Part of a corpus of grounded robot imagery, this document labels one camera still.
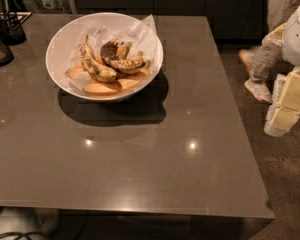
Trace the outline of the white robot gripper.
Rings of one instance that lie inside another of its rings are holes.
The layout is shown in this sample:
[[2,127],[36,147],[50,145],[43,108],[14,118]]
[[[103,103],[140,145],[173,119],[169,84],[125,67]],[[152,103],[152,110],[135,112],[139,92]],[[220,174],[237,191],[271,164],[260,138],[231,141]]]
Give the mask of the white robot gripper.
[[288,19],[282,39],[285,61],[296,66],[287,76],[278,74],[274,81],[264,132],[282,137],[300,119],[300,6]]

